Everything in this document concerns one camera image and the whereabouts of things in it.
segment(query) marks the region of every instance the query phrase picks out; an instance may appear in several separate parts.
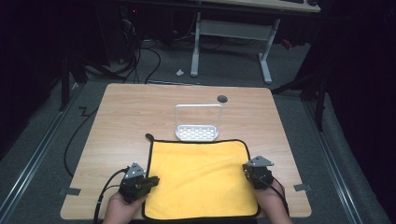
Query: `yellow towel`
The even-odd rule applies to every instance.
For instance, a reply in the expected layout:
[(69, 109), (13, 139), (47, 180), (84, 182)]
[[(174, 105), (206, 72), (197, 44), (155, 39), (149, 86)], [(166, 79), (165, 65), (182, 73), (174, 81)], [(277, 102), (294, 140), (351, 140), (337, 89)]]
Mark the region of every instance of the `yellow towel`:
[(248, 148), (240, 140), (185, 143), (152, 138), (148, 176), (158, 176), (160, 183), (151, 190), (143, 217), (257, 216), (259, 206), (242, 170), (248, 160)]

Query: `gray carpet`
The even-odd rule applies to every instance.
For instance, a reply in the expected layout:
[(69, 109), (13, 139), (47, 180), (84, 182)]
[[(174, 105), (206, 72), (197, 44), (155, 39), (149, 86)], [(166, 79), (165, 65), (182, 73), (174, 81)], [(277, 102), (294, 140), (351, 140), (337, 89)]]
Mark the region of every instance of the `gray carpet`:
[[(148, 47), (153, 42), (145, 43)], [(208, 43), (204, 48), (215, 45)], [(174, 45), (167, 47), (158, 44), (155, 48), (161, 55), (159, 69), (150, 77), (150, 81), (189, 83), (215, 86), (265, 87), (274, 89), (294, 79), (309, 46), (286, 50), (274, 45), (268, 63), (274, 83), (271, 86), (263, 83), (260, 65), (255, 51), (260, 42), (240, 47), (233, 44), (222, 45), (219, 49), (201, 50), (200, 74), (190, 77), (192, 46)], [(144, 82), (147, 75), (156, 67), (158, 57), (150, 50), (142, 49), (137, 66), (138, 80)], [(185, 75), (178, 77), (181, 69)], [(53, 137), (49, 151), (35, 173), (30, 185), (21, 197), (8, 223), (92, 223), (91, 220), (66, 221), (60, 217), (64, 196), (58, 193), (67, 188), (71, 177), (64, 169), (64, 151), (73, 133), (86, 119), (82, 115), (90, 114), (99, 106), (106, 85), (114, 80), (106, 77), (90, 76), (64, 117), (58, 132)], [(127, 83), (137, 82), (131, 74)], [(52, 91), (51, 97), (32, 116), (28, 127), (18, 142), (0, 163), (0, 201), (3, 202), (11, 191), (24, 166), (33, 155), (45, 131), (58, 113), (60, 106), (60, 85)], [(282, 124), (290, 142), (301, 178), (312, 190), (307, 192), (312, 207), (312, 215), (307, 218), (295, 218), (295, 223), (349, 223), (345, 209), (329, 173), (328, 166), (321, 151), (321, 143), (311, 118), (307, 115), (304, 104), (297, 91), (286, 91), (274, 96)], [(364, 223), (389, 223), (382, 208), (377, 203), (370, 186), (354, 161), (341, 129), (333, 114), (331, 102), (327, 98), (327, 109), (324, 115), (324, 134), (331, 146), (332, 153), (345, 175), (346, 183), (356, 199)], [(81, 127), (70, 144), (67, 153), (67, 164), (74, 172), (79, 156), (85, 145), (93, 123), (94, 116)], [(259, 223), (268, 223), (261, 219)]]

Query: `black tape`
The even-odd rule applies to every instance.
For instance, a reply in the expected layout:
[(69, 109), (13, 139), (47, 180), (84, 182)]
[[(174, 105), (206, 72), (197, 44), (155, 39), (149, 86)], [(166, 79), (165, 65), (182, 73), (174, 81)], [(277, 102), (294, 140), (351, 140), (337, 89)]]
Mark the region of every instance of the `black tape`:
[(294, 185), (294, 189), (296, 191), (304, 190), (305, 192), (308, 192), (308, 191), (312, 190), (312, 188), (311, 188), (311, 186), (309, 184)]
[(81, 189), (73, 189), (73, 188), (61, 188), (61, 190), (59, 190), (59, 195), (61, 196), (65, 196), (65, 195), (76, 195), (78, 196), (79, 193), (81, 192)]

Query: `desk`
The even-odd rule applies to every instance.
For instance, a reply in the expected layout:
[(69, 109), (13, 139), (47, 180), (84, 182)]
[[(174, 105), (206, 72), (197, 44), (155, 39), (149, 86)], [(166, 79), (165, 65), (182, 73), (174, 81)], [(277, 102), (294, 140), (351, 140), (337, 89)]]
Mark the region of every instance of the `desk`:
[[(259, 1), (259, 0), (203, 0), (201, 2), (208, 3), (219, 3), (219, 4), (231, 4), (243, 7), (264, 7), (271, 9), (281, 9), (281, 10), (293, 10), (301, 12), (320, 12), (318, 6), (312, 7), (306, 3), (303, 4), (279, 1), (279, 0), (269, 0), (269, 1)], [(227, 21), (210, 21), (201, 20), (201, 13), (197, 14), (196, 26), (195, 26), (195, 45), (192, 53), (191, 60), (191, 75), (193, 77), (198, 76), (199, 67), (199, 39), (200, 35), (219, 35), (226, 37), (236, 37), (245, 39), (254, 39), (265, 41), (266, 44), (262, 49), (262, 53), (258, 55), (260, 66), (262, 68), (262, 76), (266, 84), (271, 84), (272, 79), (270, 71), (267, 64), (267, 57), (274, 41), (277, 27), (280, 23), (280, 19), (275, 19), (273, 25), (252, 25), (237, 22), (227, 22)]]
[[(227, 96), (228, 102), (223, 104), (217, 140), (241, 139), (251, 158), (262, 155), (273, 161), (270, 169), (286, 188), (290, 215), (310, 216), (305, 192), (293, 187), (302, 180), (268, 89), (110, 84), (70, 185), (81, 192), (66, 196), (62, 218), (92, 219), (97, 198), (111, 175), (133, 161), (147, 169), (150, 142), (146, 133), (177, 140), (175, 105), (218, 104), (219, 95)], [(112, 184), (118, 185), (121, 179), (122, 175), (117, 176)], [(106, 192), (99, 217), (104, 217), (107, 200), (117, 190)], [(141, 213), (135, 218), (142, 218)]]

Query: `person's arm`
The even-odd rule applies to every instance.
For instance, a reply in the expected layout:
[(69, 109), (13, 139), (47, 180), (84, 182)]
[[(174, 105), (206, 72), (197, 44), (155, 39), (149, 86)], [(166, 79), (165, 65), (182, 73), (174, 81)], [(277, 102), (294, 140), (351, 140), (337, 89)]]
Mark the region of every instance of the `person's arm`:
[(148, 195), (132, 203), (127, 203), (118, 192), (113, 194), (108, 200), (103, 224), (128, 224), (147, 197)]
[[(283, 189), (279, 182), (274, 180), (272, 187), (279, 193), (283, 194)], [(266, 216), (270, 219), (272, 224), (290, 224), (291, 219), (286, 212), (282, 199), (274, 192), (273, 189), (254, 189), (257, 202)]]

